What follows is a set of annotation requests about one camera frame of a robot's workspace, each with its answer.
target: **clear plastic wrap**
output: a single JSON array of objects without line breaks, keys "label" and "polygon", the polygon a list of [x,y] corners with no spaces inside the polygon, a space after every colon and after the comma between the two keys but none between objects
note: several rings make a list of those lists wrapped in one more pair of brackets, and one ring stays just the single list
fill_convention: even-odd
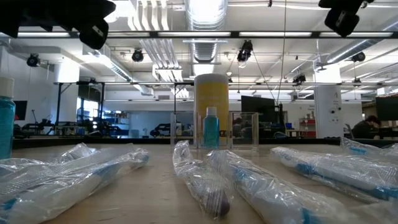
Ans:
[{"label": "clear plastic wrap", "polygon": [[398,165],[357,156],[271,149],[273,158],[302,175],[368,202],[398,198]]},{"label": "clear plastic wrap", "polygon": [[208,154],[209,165],[217,166],[220,161],[229,164],[221,174],[234,182],[241,196],[268,224],[342,223],[347,219],[346,207],[333,198],[283,181],[230,151]]},{"label": "clear plastic wrap", "polygon": [[351,155],[366,156],[389,162],[398,162],[398,144],[393,144],[381,149],[346,138],[341,138],[340,146],[345,152]]},{"label": "clear plastic wrap", "polygon": [[0,177],[0,223],[53,219],[148,160],[148,152],[132,144],[100,151],[79,144],[51,162],[1,160],[7,174]]},{"label": "clear plastic wrap", "polygon": [[188,141],[180,141],[175,146],[173,165],[176,175],[184,180],[202,211],[213,218],[229,212],[233,187],[205,162],[193,158]]}]

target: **blue bottle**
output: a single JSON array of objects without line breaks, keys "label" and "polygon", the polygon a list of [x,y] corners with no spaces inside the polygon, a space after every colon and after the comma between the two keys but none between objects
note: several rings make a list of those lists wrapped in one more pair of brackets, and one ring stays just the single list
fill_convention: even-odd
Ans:
[{"label": "blue bottle", "polygon": [[207,107],[204,123],[204,147],[205,149],[218,149],[220,144],[220,121],[217,118],[217,108]]},{"label": "blue bottle", "polygon": [[14,80],[0,77],[0,159],[11,157],[15,118],[13,92]]}]

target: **table surface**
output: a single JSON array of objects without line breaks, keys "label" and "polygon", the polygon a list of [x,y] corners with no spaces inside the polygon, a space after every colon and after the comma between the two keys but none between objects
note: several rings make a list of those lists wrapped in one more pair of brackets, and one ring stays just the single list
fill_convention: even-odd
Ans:
[{"label": "table surface", "polygon": [[[88,146],[99,149],[111,145],[90,144]],[[51,157],[59,156],[63,151],[72,147],[20,149],[14,151],[12,156],[46,161]],[[190,195],[184,182],[175,176],[170,145],[137,147],[142,147],[150,152],[148,165],[118,179],[46,223],[214,223],[208,216],[202,214],[199,204]],[[263,145],[258,152],[247,150],[235,150],[234,152],[298,187],[333,197],[348,207],[364,204],[353,197],[298,175],[273,161],[269,158],[269,150],[273,147],[276,145]],[[338,146],[329,145],[301,144],[284,145],[284,147],[330,153],[340,150]],[[231,211],[220,223],[242,224],[248,220],[250,224],[264,223],[250,205],[236,194]]]}]

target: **bottle cap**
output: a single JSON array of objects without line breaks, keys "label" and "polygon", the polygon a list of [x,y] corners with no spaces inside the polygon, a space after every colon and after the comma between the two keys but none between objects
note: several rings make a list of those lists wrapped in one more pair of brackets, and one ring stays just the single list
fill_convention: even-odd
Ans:
[{"label": "bottle cap", "polygon": [[0,77],[0,96],[14,97],[14,79]]},{"label": "bottle cap", "polygon": [[217,107],[208,106],[207,107],[207,116],[217,116]]}]

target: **ceiling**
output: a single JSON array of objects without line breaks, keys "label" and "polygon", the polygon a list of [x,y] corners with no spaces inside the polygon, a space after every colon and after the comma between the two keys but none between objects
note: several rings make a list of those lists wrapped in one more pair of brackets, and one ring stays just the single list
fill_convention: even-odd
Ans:
[{"label": "ceiling", "polygon": [[[274,0],[273,6],[267,7],[266,1],[229,1],[224,30],[329,31],[329,28],[323,24],[328,10],[320,9],[317,4],[318,1],[316,0],[288,0],[286,2]],[[186,30],[187,23],[185,11],[183,10],[184,1],[169,0],[168,5],[169,27],[172,30]],[[383,23],[397,16],[397,1],[377,1],[373,6],[359,10],[358,16],[361,20],[356,27],[356,31],[380,31]],[[130,30],[125,17],[121,17],[116,22],[110,23],[109,26],[110,30],[113,31]],[[27,30],[37,30],[37,28],[25,27],[20,31]],[[246,67],[238,69],[238,64],[234,58],[242,46],[244,39],[226,40],[228,43],[220,44],[218,49],[216,62],[220,64],[215,65],[214,72],[222,74],[231,72],[231,78],[234,82],[255,82],[263,81],[264,79],[268,82],[280,82],[281,78],[283,78],[282,82],[284,82],[284,77],[305,60],[316,54],[328,55],[352,41],[349,39],[319,39],[318,42],[316,39],[253,39],[252,43],[255,56],[252,55]],[[107,82],[118,80],[115,78],[115,74],[108,68],[88,60],[86,55],[81,53],[83,45],[78,39],[21,39],[15,41],[21,45],[28,46],[60,47],[87,65],[86,68],[90,71],[87,73],[88,75],[95,75],[98,80],[106,80]],[[108,39],[106,44],[112,50],[112,57],[125,67],[126,70],[130,71],[135,80],[143,82],[156,81],[152,76],[153,63],[145,54],[145,51],[143,62],[134,63],[131,59],[131,53],[134,49],[142,48],[138,39]],[[194,75],[189,45],[184,44],[182,39],[174,39],[173,44],[178,62],[183,69],[183,78],[188,79]],[[341,62],[340,72],[342,81],[349,81],[355,75],[360,76],[365,73],[375,72],[388,65],[397,63],[398,51],[372,60],[374,57],[396,47],[398,47],[398,40],[391,39],[383,40],[366,49],[364,51],[366,54],[366,63],[363,62],[363,65],[356,69],[352,69],[352,62]],[[306,71],[304,73],[307,76],[307,81],[312,81],[313,71]],[[387,79],[394,81],[392,79],[394,77],[398,79],[398,69],[369,78],[366,82],[381,82]],[[125,90],[126,87],[112,86],[109,89]]]}]

